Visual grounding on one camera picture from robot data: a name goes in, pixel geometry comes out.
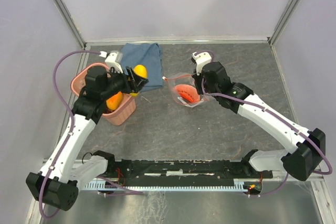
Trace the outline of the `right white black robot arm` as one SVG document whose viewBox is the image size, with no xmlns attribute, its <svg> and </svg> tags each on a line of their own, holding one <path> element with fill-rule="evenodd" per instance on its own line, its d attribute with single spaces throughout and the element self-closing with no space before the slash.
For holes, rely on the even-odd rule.
<svg viewBox="0 0 336 224">
<path fill-rule="evenodd" d="M 222 107 L 233 111 L 265 130 L 281 145 L 277 151 L 252 150 L 241 164 L 246 177 L 259 172 L 286 171 L 293 178 L 305 181 L 325 157 L 325 133 L 309 130 L 287 119 L 268 106 L 252 89 L 231 82 L 220 62 L 197 63 L 192 75 L 199 94 L 212 96 Z"/>
</svg>

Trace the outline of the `yellow lemon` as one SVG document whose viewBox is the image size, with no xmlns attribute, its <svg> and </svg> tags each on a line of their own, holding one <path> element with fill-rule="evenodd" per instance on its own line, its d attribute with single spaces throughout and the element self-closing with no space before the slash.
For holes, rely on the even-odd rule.
<svg viewBox="0 0 336 224">
<path fill-rule="evenodd" d="M 132 70 L 134 71 L 134 76 L 136 78 L 142 77 L 142 78 L 147 78 L 148 79 L 148 72 L 147 69 L 144 65 L 136 65 L 134 68 L 132 68 Z M 138 96 L 139 93 L 131 93 L 130 95 L 133 97 Z"/>
</svg>

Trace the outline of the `clear zip bag red zipper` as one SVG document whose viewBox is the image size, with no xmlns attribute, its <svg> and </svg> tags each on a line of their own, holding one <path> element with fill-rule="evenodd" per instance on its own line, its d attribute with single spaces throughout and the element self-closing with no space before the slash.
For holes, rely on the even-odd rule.
<svg viewBox="0 0 336 224">
<path fill-rule="evenodd" d="M 209 101 L 202 94 L 197 93 L 195 80 L 190 73 L 179 72 L 170 76 L 163 76 L 173 100 L 187 108 L 194 108 Z"/>
</svg>

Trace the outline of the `red watermelon slice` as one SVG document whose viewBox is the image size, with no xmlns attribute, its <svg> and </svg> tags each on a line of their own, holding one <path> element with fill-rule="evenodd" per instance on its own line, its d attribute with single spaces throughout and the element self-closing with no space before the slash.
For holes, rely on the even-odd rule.
<svg viewBox="0 0 336 224">
<path fill-rule="evenodd" d="M 179 101 L 185 104 L 196 104 L 201 101 L 200 95 L 194 86 L 189 84 L 178 84 L 174 87 Z"/>
</svg>

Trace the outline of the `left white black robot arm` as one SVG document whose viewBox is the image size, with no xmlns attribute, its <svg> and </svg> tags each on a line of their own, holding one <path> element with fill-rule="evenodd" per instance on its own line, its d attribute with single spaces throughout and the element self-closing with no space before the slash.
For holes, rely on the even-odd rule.
<svg viewBox="0 0 336 224">
<path fill-rule="evenodd" d="M 72 167 L 87 137 L 107 111 L 107 100 L 118 93 L 138 93 L 147 84 L 148 79 L 139 71 L 130 67 L 126 70 L 88 68 L 85 85 L 71 109 L 67 131 L 40 171 L 30 172 L 26 178 L 27 187 L 40 205 L 67 211 L 87 183 L 101 174 L 110 177 L 115 173 L 114 156 L 105 152 L 94 154 L 76 170 Z"/>
</svg>

